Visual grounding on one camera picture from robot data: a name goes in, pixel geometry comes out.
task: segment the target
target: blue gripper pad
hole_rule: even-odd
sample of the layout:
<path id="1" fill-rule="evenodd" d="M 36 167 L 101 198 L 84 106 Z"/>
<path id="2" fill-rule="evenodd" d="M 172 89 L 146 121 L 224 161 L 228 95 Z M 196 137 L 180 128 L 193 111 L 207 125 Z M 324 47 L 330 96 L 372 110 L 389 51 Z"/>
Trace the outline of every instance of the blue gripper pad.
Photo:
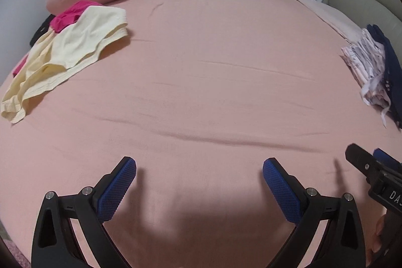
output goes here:
<path id="1" fill-rule="evenodd" d="M 373 157 L 388 168 L 401 173 L 401 164 L 381 149 L 374 150 Z"/>
<path id="2" fill-rule="evenodd" d="M 137 166 L 129 158 L 98 200 L 97 214 L 101 223 L 109 221 L 134 180 Z"/>
<path id="3" fill-rule="evenodd" d="M 270 159 L 264 162 L 263 175 L 286 220 L 298 224 L 303 216 L 300 200 Z"/>

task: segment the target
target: yellow clothing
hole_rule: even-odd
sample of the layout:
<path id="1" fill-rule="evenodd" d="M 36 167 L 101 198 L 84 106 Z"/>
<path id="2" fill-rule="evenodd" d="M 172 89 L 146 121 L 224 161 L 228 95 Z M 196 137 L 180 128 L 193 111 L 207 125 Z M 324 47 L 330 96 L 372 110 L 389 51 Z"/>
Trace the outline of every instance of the yellow clothing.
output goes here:
<path id="1" fill-rule="evenodd" d="M 25 117 L 27 99 L 53 90 L 95 63 L 110 43 L 127 35 L 125 10 L 89 6 L 78 21 L 59 34 L 49 29 L 32 47 L 1 102 L 1 115 L 17 123 Z"/>

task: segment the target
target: pink bed sheet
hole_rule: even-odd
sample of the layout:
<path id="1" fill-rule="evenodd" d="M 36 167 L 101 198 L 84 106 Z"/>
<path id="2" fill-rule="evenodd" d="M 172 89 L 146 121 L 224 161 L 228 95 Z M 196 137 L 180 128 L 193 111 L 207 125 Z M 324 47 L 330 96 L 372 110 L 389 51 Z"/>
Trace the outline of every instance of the pink bed sheet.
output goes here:
<path id="1" fill-rule="evenodd" d="M 123 156 L 137 177 L 105 227 L 134 268 L 265 267 L 293 228 L 263 181 L 269 157 L 321 194 L 351 192 L 371 235 L 383 209 L 344 151 L 399 158 L 401 134 L 361 101 L 330 26 L 296 0 L 114 6 L 130 37 L 0 120 L 0 219 L 25 256 L 45 193 L 95 185 Z"/>

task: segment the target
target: leather headboard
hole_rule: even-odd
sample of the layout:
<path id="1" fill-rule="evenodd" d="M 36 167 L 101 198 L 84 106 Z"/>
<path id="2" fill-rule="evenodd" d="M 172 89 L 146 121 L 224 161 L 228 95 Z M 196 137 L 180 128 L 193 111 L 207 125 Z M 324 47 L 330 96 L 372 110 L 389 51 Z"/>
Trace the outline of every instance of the leather headboard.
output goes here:
<path id="1" fill-rule="evenodd" d="M 402 2 L 400 0 L 323 0 L 361 28 L 377 24 L 402 63 Z"/>

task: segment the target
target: silver screw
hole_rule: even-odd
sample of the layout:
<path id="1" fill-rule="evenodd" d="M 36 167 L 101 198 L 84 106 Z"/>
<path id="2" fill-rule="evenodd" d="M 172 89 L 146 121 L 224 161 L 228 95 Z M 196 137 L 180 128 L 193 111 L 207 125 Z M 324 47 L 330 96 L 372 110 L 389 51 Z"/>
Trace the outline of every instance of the silver screw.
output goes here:
<path id="1" fill-rule="evenodd" d="M 87 186 L 87 187 L 85 187 L 85 188 L 82 189 L 82 194 L 85 195 L 85 196 L 87 196 L 87 195 L 89 195 L 89 194 L 92 193 L 92 190 L 93 190 L 93 189 L 92 189 L 90 186 Z"/>
<path id="2" fill-rule="evenodd" d="M 49 191 L 48 193 L 46 193 L 45 198 L 47 200 L 50 200 L 54 197 L 54 192 L 53 191 Z"/>
<path id="3" fill-rule="evenodd" d="M 348 201 L 352 201 L 353 200 L 353 195 L 351 195 L 350 193 L 345 193 L 344 195 L 345 199 Z"/>
<path id="4" fill-rule="evenodd" d="M 317 190 L 314 188 L 308 188 L 306 189 L 306 192 L 309 196 L 316 196 L 317 195 Z"/>

